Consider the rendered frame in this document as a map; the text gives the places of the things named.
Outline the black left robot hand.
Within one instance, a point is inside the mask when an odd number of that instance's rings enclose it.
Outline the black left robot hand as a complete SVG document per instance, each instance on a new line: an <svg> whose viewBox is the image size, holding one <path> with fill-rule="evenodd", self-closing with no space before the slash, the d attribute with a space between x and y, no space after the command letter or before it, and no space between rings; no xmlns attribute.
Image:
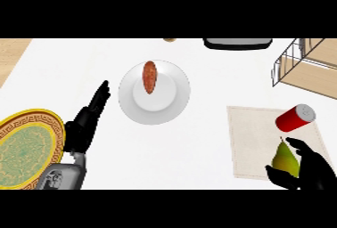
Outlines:
<svg viewBox="0 0 337 228"><path fill-rule="evenodd" d="M74 120L65 124L66 141L64 151L72 153L87 151L109 97L108 81L103 81L92 97L90 104L81 108Z"/></svg>

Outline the white plate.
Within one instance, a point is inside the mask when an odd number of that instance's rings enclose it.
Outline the white plate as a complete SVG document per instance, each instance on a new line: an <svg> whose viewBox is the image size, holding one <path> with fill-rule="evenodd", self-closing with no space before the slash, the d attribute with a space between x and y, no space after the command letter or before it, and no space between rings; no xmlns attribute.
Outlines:
<svg viewBox="0 0 337 228"><path fill-rule="evenodd" d="M121 110L142 125L160 125L171 121L185 110L191 94L183 70L168 61L152 62L158 72L152 93L148 94L143 87L143 62L126 73L118 86Z"/></svg>

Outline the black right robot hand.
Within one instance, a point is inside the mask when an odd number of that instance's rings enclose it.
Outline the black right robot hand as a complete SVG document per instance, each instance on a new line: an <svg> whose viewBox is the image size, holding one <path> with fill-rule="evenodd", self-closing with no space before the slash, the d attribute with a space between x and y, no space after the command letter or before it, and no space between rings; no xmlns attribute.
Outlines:
<svg viewBox="0 0 337 228"><path fill-rule="evenodd" d="M270 182L288 190L337 191L337 175L325 158L301 140L287 137L285 141L296 148L296 153L301 157L299 177L291 176L288 172L275 169L272 166L266 166Z"/></svg>

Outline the grey black appliance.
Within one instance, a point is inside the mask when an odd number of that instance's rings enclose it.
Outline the grey black appliance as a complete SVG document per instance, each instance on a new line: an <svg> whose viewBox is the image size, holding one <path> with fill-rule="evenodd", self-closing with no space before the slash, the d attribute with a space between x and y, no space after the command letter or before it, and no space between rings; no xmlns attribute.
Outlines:
<svg viewBox="0 0 337 228"><path fill-rule="evenodd" d="M204 45L216 50L259 50L270 46L270 38L204 38Z"/></svg>

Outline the green pear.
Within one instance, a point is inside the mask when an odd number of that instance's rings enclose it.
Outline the green pear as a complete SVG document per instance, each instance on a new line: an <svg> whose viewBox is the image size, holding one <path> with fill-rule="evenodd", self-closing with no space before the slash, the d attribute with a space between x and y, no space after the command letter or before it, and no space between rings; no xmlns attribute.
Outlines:
<svg viewBox="0 0 337 228"><path fill-rule="evenodd" d="M300 165L284 140L281 140L281 143L278 145L275 156L270 161L270 166L275 169L288 172L293 177L299 177Z"/></svg>

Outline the yellow patterned plate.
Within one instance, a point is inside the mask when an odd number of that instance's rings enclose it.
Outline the yellow patterned plate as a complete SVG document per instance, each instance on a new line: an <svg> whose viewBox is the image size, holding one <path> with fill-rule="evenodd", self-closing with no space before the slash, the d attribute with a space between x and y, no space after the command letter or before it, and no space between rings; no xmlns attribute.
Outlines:
<svg viewBox="0 0 337 228"><path fill-rule="evenodd" d="M66 130L49 110L24 110L0 121L0 190L31 190L64 157Z"/></svg>

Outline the red can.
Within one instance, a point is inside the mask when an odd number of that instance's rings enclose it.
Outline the red can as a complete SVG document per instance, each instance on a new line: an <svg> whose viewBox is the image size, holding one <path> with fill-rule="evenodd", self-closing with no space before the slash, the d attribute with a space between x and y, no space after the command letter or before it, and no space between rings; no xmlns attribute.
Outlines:
<svg viewBox="0 0 337 228"><path fill-rule="evenodd" d="M316 113L306 104L297 104L276 119L275 125L284 132L291 132L316 119Z"/></svg>

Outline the orange sweet potato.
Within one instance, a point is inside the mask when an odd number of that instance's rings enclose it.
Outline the orange sweet potato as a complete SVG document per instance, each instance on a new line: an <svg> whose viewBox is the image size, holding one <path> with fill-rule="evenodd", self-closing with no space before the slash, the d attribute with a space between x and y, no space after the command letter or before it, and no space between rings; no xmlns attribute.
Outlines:
<svg viewBox="0 0 337 228"><path fill-rule="evenodd" d="M143 81L145 91L148 94L151 94L154 91L157 76L158 76L158 72L157 72L155 63L152 61L148 61L145 63L143 70L142 70L142 81Z"/></svg>

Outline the beige placemat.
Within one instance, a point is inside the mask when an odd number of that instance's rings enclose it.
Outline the beige placemat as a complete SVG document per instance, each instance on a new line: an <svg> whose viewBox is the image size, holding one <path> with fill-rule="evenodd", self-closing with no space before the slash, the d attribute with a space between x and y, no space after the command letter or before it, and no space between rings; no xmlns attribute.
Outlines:
<svg viewBox="0 0 337 228"><path fill-rule="evenodd" d="M275 119L285 110L228 107L228 124L232 144L234 175L236 178L267 180L265 166L270 164L279 143L287 137L306 142L328 161L331 158L315 122L290 133L282 132Z"/></svg>

